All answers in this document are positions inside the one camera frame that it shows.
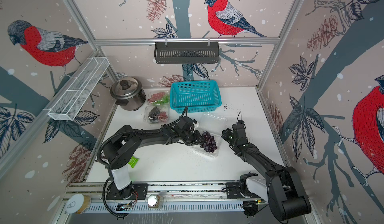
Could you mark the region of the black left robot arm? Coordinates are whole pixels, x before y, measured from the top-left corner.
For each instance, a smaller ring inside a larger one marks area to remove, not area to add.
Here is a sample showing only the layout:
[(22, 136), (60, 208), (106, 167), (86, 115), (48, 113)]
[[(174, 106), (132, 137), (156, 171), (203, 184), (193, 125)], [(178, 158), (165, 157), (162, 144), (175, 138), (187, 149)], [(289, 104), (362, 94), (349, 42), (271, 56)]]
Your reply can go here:
[(96, 161), (105, 166), (109, 181), (121, 199), (128, 199), (134, 193), (129, 176), (129, 161), (141, 147), (179, 143), (186, 146), (199, 145), (203, 137), (196, 125), (198, 122), (187, 116), (164, 124), (158, 129), (134, 129), (130, 125), (120, 128), (107, 138), (97, 151)]

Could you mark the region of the green grape bunch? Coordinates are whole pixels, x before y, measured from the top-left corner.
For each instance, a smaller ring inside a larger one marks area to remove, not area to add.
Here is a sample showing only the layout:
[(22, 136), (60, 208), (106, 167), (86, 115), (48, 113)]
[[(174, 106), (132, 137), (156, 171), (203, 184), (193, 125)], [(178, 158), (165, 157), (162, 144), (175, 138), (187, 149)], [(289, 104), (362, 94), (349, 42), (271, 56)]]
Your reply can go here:
[(165, 94), (161, 99), (157, 100), (157, 105), (168, 105), (170, 103), (170, 95)]

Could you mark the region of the dark purple grape bunch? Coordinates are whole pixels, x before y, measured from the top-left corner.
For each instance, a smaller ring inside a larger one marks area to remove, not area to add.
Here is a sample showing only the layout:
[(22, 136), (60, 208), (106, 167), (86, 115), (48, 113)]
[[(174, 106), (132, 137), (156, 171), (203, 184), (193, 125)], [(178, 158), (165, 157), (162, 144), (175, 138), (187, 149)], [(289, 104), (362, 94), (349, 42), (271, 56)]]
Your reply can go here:
[(215, 137), (211, 133), (204, 131), (202, 138), (203, 142), (200, 144), (200, 148), (204, 149), (205, 152), (214, 153), (218, 149)]

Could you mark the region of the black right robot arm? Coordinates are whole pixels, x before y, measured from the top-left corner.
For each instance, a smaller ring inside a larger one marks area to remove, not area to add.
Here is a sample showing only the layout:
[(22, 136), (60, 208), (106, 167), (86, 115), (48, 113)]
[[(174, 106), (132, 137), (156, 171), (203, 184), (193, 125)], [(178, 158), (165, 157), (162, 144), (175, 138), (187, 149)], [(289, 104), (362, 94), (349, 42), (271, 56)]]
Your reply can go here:
[(226, 183), (223, 191), (229, 199), (259, 197), (279, 222), (311, 213), (308, 195), (296, 169), (272, 161), (250, 143), (244, 121), (238, 120), (232, 128), (224, 130), (222, 139), (236, 156), (257, 170), (241, 175), (237, 182)]

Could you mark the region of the clear plastic clamshell container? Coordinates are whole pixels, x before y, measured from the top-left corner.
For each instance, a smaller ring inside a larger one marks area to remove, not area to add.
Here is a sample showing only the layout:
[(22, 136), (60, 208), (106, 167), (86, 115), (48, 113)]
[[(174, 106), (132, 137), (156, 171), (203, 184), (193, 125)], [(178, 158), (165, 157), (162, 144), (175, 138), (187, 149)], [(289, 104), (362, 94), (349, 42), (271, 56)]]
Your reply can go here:
[(147, 99), (148, 105), (168, 105), (170, 103), (169, 91), (151, 92)]

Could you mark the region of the red grape bunch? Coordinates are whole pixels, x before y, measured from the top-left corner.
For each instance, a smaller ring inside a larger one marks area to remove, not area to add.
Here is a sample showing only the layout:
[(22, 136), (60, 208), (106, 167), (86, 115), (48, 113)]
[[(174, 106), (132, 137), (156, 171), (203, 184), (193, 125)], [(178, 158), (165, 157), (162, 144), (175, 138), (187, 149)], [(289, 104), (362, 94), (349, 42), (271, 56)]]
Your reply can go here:
[(150, 96), (148, 99), (149, 103), (156, 103), (157, 100), (161, 99), (166, 93), (165, 92), (157, 92)]
[(158, 120), (161, 122), (165, 122), (168, 120), (168, 115), (166, 112), (160, 112), (157, 117), (158, 117)]

